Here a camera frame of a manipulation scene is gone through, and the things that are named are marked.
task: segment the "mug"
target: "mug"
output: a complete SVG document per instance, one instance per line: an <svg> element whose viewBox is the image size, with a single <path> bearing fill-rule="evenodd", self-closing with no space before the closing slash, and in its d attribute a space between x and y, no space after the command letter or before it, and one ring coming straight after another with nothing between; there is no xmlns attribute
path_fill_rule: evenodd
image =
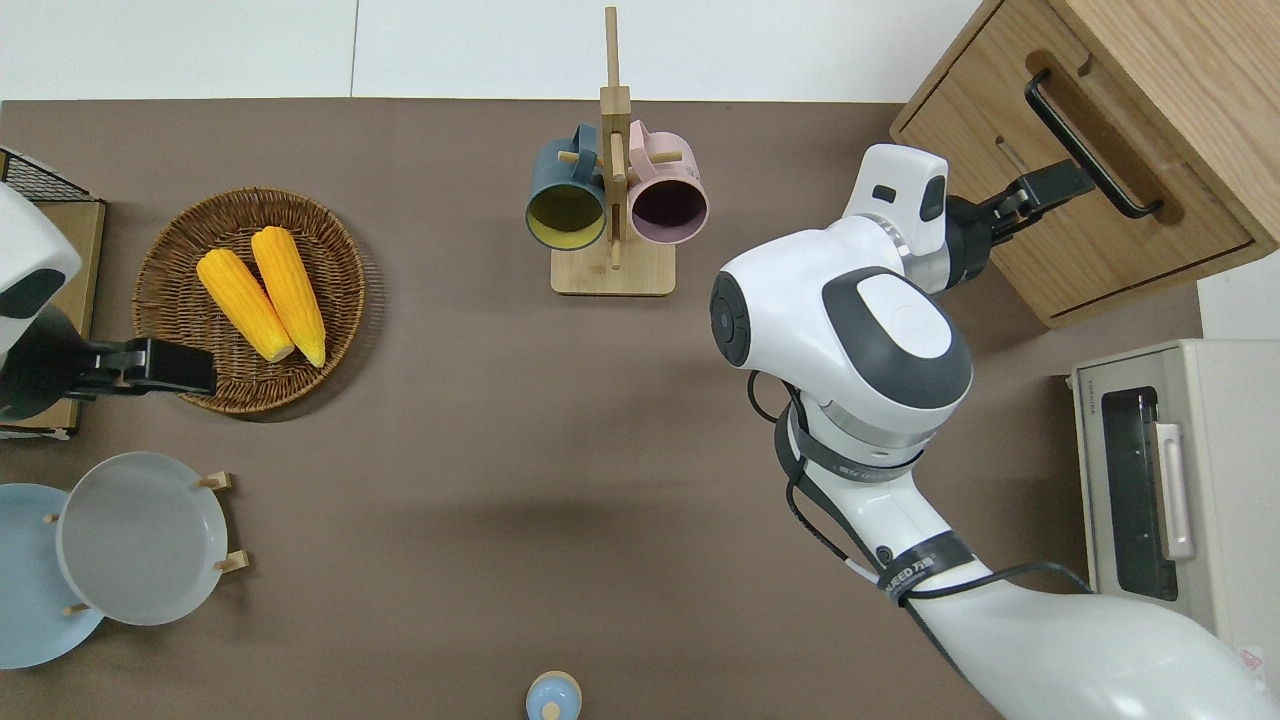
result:
<svg viewBox="0 0 1280 720"><path fill-rule="evenodd" d="M525 206L529 232L552 250L581 250L604 234L604 181L595 167L599 131L582 123L572 138L553 140L534 160ZM564 163L561 152L576 152Z"/></svg>
<svg viewBox="0 0 1280 720"><path fill-rule="evenodd" d="M640 237L662 245L685 242L707 224L707 193L694 151L671 132L649 132L631 123L627 149L635 179L627 191L631 227ZM678 151L680 160L654 163L659 152Z"/></svg>

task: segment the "black drawer handle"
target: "black drawer handle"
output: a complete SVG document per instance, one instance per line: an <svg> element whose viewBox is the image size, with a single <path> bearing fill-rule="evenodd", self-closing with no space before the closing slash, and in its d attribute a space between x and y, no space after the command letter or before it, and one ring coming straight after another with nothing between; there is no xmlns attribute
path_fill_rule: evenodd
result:
<svg viewBox="0 0 1280 720"><path fill-rule="evenodd" d="M1155 200L1149 205L1138 205L1125 195L1124 190L1116 183L1111 173L1102 167L1102 163L1093 156L1093 152L1085 147L1084 141L1080 140L1075 131L1073 131L1061 115L1053 110L1053 106L1048 104L1044 95L1041 92L1039 86L1042 82L1048 79L1050 70L1044 68L1043 70L1036 73L1036 77L1027 83L1027 90L1023 94L1027 97L1027 104L1032 106L1036 115L1048 127L1048 131L1053 133L1053 137L1062 143L1062 147L1071 154L1071 158L1084 168L1084 172L1089 173L1093 178L1093 183L1098 186L1102 195L1107 196L1107 200L1115 205L1126 218L1146 218L1147 215L1160 210L1164 206L1164 200Z"/></svg>

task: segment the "corn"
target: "corn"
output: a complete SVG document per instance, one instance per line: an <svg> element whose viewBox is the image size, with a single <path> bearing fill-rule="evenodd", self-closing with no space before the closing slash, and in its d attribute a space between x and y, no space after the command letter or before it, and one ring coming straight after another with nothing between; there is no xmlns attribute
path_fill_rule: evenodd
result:
<svg viewBox="0 0 1280 720"><path fill-rule="evenodd" d="M252 240L253 259L266 283L266 293L289 338L312 365L324 365L324 320L316 293L289 231L265 227Z"/></svg>
<svg viewBox="0 0 1280 720"><path fill-rule="evenodd" d="M196 263L196 274L236 329L268 363L293 352L289 333L266 293L234 252L225 247L210 250Z"/></svg>

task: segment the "pink mug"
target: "pink mug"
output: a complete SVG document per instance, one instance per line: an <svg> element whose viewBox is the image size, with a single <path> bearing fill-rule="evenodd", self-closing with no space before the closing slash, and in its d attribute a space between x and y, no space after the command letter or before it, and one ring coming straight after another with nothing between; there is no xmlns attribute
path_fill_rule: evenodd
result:
<svg viewBox="0 0 1280 720"><path fill-rule="evenodd" d="M673 151L680 152L678 160L652 159ZM635 173L627 208L636 234L662 245L685 242L698 234L707 224L707 193L685 138L671 132L649 132L643 122L634 120L627 155Z"/></svg>

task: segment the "wicker basket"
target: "wicker basket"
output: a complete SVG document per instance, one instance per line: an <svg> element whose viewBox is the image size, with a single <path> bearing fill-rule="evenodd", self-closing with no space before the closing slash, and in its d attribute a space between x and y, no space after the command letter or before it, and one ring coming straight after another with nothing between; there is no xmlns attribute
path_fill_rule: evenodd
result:
<svg viewBox="0 0 1280 720"><path fill-rule="evenodd" d="M293 233L325 325L325 364L301 352L269 364L232 327L196 277L196 263L214 247L229 247L255 277L250 240L266 225ZM293 192L250 187L204 200L160 233L142 261L133 288L133 329L214 354L218 393L182 395L192 405L242 415L275 410L311 392L342 361L365 310L360 250L342 222L323 205Z"/></svg>

